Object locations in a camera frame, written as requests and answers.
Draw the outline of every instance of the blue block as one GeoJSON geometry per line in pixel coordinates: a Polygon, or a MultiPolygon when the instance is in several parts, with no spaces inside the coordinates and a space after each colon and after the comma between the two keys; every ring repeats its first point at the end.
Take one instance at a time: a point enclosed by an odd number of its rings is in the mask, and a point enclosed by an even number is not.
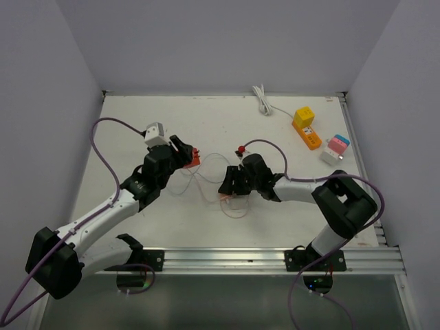
{"type": "Polygon", "coordinates": [[[343,136],[341,136],[341,135],[339,135],[339,134],[336,134],[336,135],[335,135],[335,138],[337,138],[337,139],[343,141],[343,142],[346,144],[346,146],[349,146],[349,145],[350,145],[350,141],[348,141],[348,139],[346,139],[345,137],[343,137],[343,136]]]}

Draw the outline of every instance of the yellow cube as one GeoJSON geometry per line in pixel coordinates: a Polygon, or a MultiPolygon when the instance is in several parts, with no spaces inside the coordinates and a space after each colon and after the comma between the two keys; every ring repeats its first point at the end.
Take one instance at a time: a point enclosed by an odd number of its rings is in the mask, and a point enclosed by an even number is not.
{"type": "Polygon", "coordinates": [[[301,109],[296,110],[294,116],[294,122],[296,126],[300,129],[303,129],[307,126],[311,125],[311,122],[314,121],[315,114],[309,107],[303,107],[301,109]]]}

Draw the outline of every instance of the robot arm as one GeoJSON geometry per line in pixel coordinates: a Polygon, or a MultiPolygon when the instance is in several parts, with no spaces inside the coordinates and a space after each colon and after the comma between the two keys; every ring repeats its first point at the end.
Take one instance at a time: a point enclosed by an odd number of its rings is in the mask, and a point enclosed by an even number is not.
{"type": "Polygon", "coordinates": [[[118,199],[114,203],[116,195],[72,223],[55,231],[43,228],[36,233],[25,267],[27,273],[70,234],[34,275],[34,279],[55,299],[68,295],[87,275],[114,265],[142,261],[142,245],[127,234],[94,243],[114,226],[155,201],[170,176],[192,163],[193,147],[184,144],[176,135],[171,136],[170,141],[165,140],[160,123],[148,126],[145,131],[148,154],[143,165],[135,168],[120,185],[118,199]],[[99,215],[78,228],[78,224],[96,213],[99,215]]]}
{"type": "MultiPolygon", "coordinates": [[[[297,260],[298,264],[306,265],[352,239],[377,211],[375,201],[350,177],[332,178],[323,184],[292,181],[284,174],[273,174],[259,154],[236,154],[241,163],[227,168],[219,193],[248,195],[256,190],[270,201],[313,203],[327,220],[318,236],[296,254],[303,259],[297,260]]],[[[343,173],[337,170],[334,175],[343,173]]]]}

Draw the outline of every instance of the white table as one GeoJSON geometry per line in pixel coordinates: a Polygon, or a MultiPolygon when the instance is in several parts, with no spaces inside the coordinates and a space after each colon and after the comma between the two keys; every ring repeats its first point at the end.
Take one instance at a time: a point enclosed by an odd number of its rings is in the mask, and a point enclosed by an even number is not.
{"type": "MultiPolygon", "coordinates": [[[[325,140],[339,133],[348,137],[341,106],[336,97],[272,96],[269,101],[292,114],[309,106],[316,117],[312,127],[325,140]]],[[[291,126],[292,119],[276,111],[266,117],[259,113],[258,100],[252,96],[111,96],[107,97],[102,117],[115,117],[139,130],[152,122],[163,123],[168,135],[176,134],[185,143],[196,146],[201,158],[221,153],[238,164],[237,146],[256,138],[279,145],[289,160],[292,177],[319,177],[332,173],[332,168],[319,159],[322,147],[310,151],[291,126]]],[[[143,162],[146,145],[142,138],[113,122],[103,122],[96,131],[96,144],[122,182],[133,168],[143,162]]],[[[249,146],[260,153],[275,173],[283,171],[278,151],[264,144],[249,146]]],[[[224,178],[226,162],[214,157],[200,173],[215,181],[224,178]]],[[[352,144],[338,168],[358,175],[352,144]]],[[[182,191],[189,177],[175,173],[168,187],[182,191]]],[[[201,183],[210,199],[217,198],[219,184],[201,183]]],[[[73,219],[97,206],[114,191],[114,182],[107,169],[91,152],[73,219]]],[[[242,219],[230,219],[219,204],[207,204],[195,183],[181,196],[163,190],[159,199],[134,217],[112,229],[107,236],[129,233],[144,246],[152,248],[277,248],[308,244],[325,219],[316,205],[301,202],[274,203],[257,193],[250,197],[250,211],[242,219]]],[[[378,246],[374,228],[357,235],[347,246],[378,246]]]]}

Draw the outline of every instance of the pink block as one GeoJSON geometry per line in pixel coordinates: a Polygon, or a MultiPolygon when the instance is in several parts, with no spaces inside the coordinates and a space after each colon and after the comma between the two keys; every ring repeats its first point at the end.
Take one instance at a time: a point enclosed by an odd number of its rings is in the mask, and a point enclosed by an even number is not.
{"type": "Polygon", "coordinates": [[[334,137],[329,141],[328,147],[339,155],[343,154],[347,149],[347,144],[334,137]]]}

